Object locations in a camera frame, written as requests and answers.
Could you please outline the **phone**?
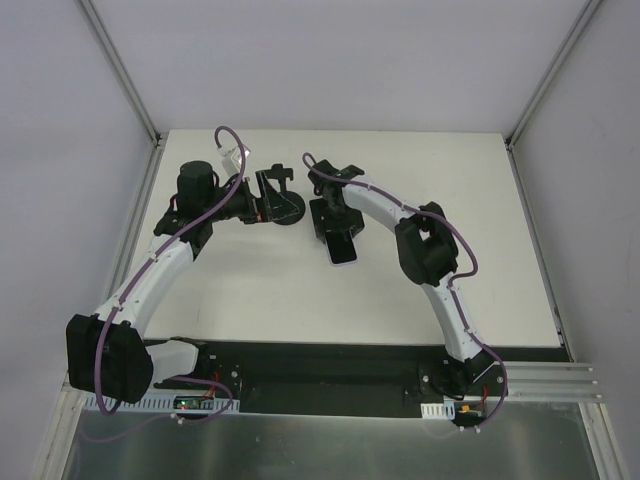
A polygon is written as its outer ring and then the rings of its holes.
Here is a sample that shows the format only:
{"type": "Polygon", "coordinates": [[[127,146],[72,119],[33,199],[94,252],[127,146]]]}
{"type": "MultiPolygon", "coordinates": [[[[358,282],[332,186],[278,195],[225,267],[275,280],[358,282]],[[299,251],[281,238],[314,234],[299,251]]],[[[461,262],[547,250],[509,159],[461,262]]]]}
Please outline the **phone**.
{"type": "Polygon", "coordinates": [[[351,264],[358,258],[353,238],[350,234],[328,234],[326,247],[330,263],[334,266],[351,264]]]}

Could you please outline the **black phone stand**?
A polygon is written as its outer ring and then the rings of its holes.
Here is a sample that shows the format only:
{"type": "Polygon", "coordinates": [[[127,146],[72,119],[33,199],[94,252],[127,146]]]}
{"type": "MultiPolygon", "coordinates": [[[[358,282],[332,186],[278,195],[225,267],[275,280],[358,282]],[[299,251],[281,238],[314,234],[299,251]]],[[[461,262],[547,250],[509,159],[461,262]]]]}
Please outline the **black phone stand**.
{"type": "Polygon", "coordinates": [[[298,223],[306,213],[303,198],[287,187],[287,181],[294,180],[294,171],[281,163],[256,173],[262,199],[261,215],[264,222],[280,226],[298,223]]]}

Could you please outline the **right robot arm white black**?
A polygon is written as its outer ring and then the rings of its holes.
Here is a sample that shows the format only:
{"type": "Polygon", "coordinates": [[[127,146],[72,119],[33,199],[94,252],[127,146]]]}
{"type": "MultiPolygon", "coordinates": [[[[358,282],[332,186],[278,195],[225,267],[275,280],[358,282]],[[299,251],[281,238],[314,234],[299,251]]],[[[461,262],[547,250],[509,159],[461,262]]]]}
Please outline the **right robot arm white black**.
{"type": "Polygon", "coordinates": [[[430,375],[429,385],[454,400],[476,392],[496,358],[480,339],[455,282],[475,275],[478,262],[470,254],[471,271],[458,271],[459,248],[469,245],[441,206],[409,206],[374,185],[354,165],[339,170],[308,153],[303,163],[317,197],[309,202],[315,234],[325,244],[330,262],[337,266],[357,259],[353,239],[364,229],[366,216],[387,228],[394,235],[402,272],[425,292],[443,333],[447,363],[430,375]]]}

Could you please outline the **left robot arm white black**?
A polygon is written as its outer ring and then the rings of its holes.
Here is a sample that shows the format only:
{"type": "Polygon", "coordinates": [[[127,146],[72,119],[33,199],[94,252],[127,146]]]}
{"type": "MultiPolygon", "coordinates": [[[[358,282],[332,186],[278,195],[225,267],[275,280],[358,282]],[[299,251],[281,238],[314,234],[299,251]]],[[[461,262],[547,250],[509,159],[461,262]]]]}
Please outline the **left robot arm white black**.
{"type": "Polygon", "coordinates": [[[68,378],[72,387],[133,404],[156,383],[178,377],[188,388],[204,387],[210,363],[192,340],[148,346],[145,331],[175,280],[197,259],[216,222],[292,225],[305,214],[300,195],[289,190],[292,169],[274,164],[256,173],[259,193],[233,175],[226,184],[210,163],[183,164],[177,191],[156,224],[136,270],[92,315],[76,314],[66,327],[68,378]]]}

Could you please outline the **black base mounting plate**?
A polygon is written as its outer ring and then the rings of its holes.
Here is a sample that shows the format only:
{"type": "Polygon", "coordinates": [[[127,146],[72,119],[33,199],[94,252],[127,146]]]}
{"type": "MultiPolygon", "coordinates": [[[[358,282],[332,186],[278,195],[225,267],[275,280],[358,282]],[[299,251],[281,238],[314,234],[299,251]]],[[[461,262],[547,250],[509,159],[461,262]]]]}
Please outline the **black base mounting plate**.
{"type": "Polygon", "coordinates": [[[194,377],[231,389],[244,413],[417,418],[427,403],[504,392],[489,355],[460,364],[441,346],[210,341],[194,377]]]}

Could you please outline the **aluminium rail extrusion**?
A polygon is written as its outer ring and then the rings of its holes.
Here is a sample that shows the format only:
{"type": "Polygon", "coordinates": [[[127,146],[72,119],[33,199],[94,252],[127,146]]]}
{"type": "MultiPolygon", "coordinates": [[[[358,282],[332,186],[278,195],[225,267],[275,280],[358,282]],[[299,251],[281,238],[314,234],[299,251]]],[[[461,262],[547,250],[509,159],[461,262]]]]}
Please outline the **aluminium rail extrusion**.
{"type": "Polygon", "coordinates": [[[509,362],[511,401],[601,403],[604,401],[594,368],[584,363],[509,362]]]}

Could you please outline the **right aluminium frame post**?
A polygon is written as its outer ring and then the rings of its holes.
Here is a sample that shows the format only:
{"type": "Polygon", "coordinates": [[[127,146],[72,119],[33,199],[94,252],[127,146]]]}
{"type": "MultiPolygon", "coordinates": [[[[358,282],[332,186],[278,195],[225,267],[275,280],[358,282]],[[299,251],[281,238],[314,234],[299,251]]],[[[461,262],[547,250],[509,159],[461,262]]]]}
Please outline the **right aluminium frame post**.
{"type": "Polygon", "coordinates": [[[587,29],[594,21],[596,14],[604,4],[605,1],[603,0],[588,0],[585,1],[580,8],[576,18],[552,56],[549,64],[544,70],[544,73],[518,116],[514,126],[505,136],[505,146],[508,151],[511,151],[515,147],[519,139],[524,134],[534,114],[539,109],[547,93],[553,86],[554,81],[561,73],[561,70],[568,62],[587,29]]]}

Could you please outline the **aluminium frame post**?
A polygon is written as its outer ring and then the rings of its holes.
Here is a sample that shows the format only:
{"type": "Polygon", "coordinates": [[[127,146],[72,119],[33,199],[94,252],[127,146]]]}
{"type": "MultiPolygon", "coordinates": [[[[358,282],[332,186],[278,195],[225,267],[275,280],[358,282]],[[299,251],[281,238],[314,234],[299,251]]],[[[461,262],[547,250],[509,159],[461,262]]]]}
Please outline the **aluminium frame post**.
{"type": "Polygon", "coordinates": [[[518,116],[514,126],[505,136],[505,146],[508,151],[511,151],[515,147],[519,139],[524,134],[534,114],[539,109],[547,93],[553,86],[554,81],[561,73],[561,70],[568,62],[587,29],[594,21],[596,14],[604,4],[605,1],[603,0],[588,0],[585,1],[580,8],[576,18],[552,56],[549,64],[544,70],[544,73],[518,116]]]}
{"type": "Polygon", "coordinates": [[[94,36],[109,69],[119,85],[125,99],[133,110],[135,117],[154,147],[162,141],[162,134],[152,120],[146,105],[139,93],[119,51],[102,19],[95,3],[91,0],[76,1],[89,30],[94,36]]]}

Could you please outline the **left aluminium frame post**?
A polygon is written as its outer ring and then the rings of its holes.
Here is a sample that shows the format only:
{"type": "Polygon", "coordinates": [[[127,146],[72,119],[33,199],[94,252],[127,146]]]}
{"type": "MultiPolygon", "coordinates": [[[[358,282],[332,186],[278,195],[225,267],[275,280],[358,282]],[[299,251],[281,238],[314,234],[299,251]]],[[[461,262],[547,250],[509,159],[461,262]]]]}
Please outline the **left aluminium frame post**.
{"type": "Polygon", "coordinates": [[[119,85],[125,99],[133,110],[135,117],[154,147],[162,141],[162,134],[152,120],[146,105],[139,93],[119,51],[102,19],[95,3],[91,0],[76,1],[89,30],[94,36],[109,69],[119,85]]]}

